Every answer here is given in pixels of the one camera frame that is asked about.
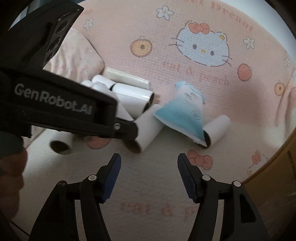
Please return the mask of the person's left hand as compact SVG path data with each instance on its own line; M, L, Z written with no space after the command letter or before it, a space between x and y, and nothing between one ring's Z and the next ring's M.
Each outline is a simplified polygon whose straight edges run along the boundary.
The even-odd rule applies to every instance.
M23 188L23 172L28 159L27 150L22 147L19 154L1 159L1 211L8 219L14 218L19 210L20 190Z

